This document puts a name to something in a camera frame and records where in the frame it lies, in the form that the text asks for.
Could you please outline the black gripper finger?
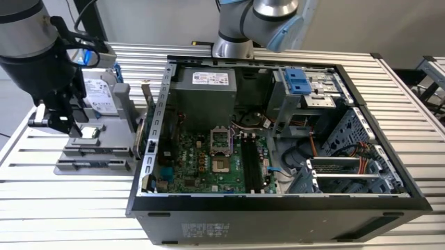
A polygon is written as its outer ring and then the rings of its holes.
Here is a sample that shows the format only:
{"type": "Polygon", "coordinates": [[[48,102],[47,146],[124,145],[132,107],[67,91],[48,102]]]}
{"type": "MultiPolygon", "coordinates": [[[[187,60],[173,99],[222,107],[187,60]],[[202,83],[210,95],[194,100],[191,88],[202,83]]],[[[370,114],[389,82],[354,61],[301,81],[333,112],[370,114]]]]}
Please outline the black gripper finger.
{"type": "Polygon", "coordinates": [[[28,118],[27,125],[42,131],[58,131],[70,136],[75,136],[74,123],[68,117],[60,116],[55,111],[50,111],[44,104],[39,104],[36,110],[28,118]]]}
{"type": "Polygon", "coordinates": [[[60,116],[66,117],[67,134],[72,138],[79,138],[83,135],[78,123],[87,122],[84,108],[86,105],[82,98],[71,97],[63,100],[63,114],[60,116]]]}

